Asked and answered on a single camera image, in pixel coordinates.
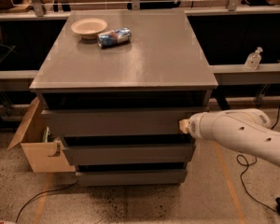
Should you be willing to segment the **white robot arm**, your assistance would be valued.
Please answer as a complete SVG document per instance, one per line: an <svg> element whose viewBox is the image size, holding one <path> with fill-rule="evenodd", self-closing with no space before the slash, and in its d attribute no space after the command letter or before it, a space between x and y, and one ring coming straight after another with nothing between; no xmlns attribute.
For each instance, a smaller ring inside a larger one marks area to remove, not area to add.
<svg viewBox="0 0 280 224"><path fill-rule="evenodd" d="M223 147L249 154L280 167L280 132L256 108L201 112L179 121L182 133L215 141Z"/></svg>

